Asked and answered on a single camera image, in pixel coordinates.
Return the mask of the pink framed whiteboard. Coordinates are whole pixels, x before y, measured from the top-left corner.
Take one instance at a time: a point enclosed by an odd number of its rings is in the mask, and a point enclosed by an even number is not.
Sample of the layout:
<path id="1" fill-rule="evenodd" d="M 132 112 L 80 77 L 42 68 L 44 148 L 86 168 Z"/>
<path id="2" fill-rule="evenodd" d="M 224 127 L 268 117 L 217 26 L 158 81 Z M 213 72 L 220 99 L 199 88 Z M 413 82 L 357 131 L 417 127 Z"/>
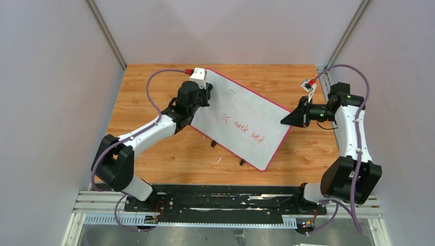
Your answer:
<path id="1" fill-rule="evenodd" d="M 266 170 L 290 130 L 280 123 L 290 112 L 211 69 L 206 72 L 206 83 L 213 86 L 210 106 L 197 110 L 192 127 L 258 170 Z"/>

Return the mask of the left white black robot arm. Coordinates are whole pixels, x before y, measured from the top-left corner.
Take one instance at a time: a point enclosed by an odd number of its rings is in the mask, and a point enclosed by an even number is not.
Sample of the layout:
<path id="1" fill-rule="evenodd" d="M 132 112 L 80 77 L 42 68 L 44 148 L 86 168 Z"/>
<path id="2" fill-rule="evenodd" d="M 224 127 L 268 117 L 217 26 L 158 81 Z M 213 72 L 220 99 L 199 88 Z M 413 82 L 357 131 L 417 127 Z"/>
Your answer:
<path id="1" fill-rule="evenodd" d="M 115 137 L 103 137 L 91 167 L 92 185 L 98 177 L 111 190 L 145 201 L 154 194 L 153 187 L 137 177 L 134 162 L 137 157 L 160 140 L 177 134 L 192 123 L 196 111 L 208 107 L 212 84 L 200 88 L 196 82 L 185 81 L 168 107 L 157 118 L 142 127 Z"/>

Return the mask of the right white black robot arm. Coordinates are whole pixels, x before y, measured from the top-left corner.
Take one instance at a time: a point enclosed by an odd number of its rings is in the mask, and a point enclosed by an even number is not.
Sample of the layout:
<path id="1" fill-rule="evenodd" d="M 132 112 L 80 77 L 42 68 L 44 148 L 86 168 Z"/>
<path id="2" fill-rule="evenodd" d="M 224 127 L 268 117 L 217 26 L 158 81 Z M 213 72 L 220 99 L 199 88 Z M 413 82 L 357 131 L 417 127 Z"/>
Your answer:
<path id="1" fill-rule="evenodd" d="M 314 104 L 315 82 L 306 80 L 301 87 L 308 95 L 300 98 L 297 108 L 281 124 L 306 128 L 313 120 L 335 123 L 339 156 L 319 183 L 303 183 L 298 187 L 291 198 L 293 205 L 301 213 L 314 209 L 320 200 L 327 198 L 363 205 L 382 176 L 382 168 L 373 163 L 366 144 L 364 97 L 352 95 L 349 84 L 337 83 L 330 88 L 327 103 Z"/>

